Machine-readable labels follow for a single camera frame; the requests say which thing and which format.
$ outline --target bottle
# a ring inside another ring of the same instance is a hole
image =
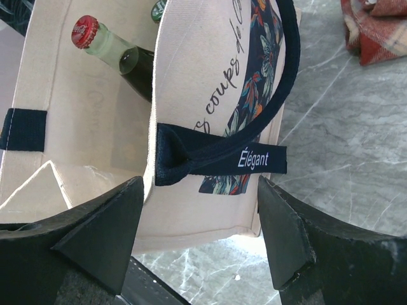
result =
[[[76,22],[71,38],[76,47],[110,65],[135,91],[151,102],[153,52],[125,41],[88,15]]]
[[[156,24],[160,23],[166,4],[167,0],[159,0],[154,4],[153,9],[151,10],[151,19],[153,19]]]

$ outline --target gray marble surface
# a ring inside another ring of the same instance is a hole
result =
[[[336,218],[407,234],[407,58],[361,67],[345,50],[339,0],[294,2],[302,56],[279,140],[289,173],[272,180]],[[262,237],[138,259],[192,304],[280,304]]]

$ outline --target beige bag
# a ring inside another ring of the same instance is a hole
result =
[[[285,147],[261,144],[277,143],[300,52],[293,3],[278,2],[169,0],[158,26],[155,0],[36,0],[1,137],[0,222],[44,219],[142,175],[134,253],[257,236],[258,177],[285,169]],[[152,105],[74,47],[82,15],[155,51]],[[14,131],[24,121],[28,145],[39,117],[43,151],[18,148]]]

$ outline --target green bottle cap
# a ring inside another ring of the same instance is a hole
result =
[[[156,4],[154,4],[153,9],[151,10],[151,18],[153,21],[158,24],[163,16],[165,5],[167,4],[167,0],[159,0]]]

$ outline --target red plaid fabric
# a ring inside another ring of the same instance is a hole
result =
[[[406,16],[407,0],[377,0],[375,4],[366,2],[366,9],[371,10],[370,15],[382,16]]]
[[[364,10],[365,3],[341,0],[347,49],[359,50],[361,65],[407,55],[407,17],[373,17]]]

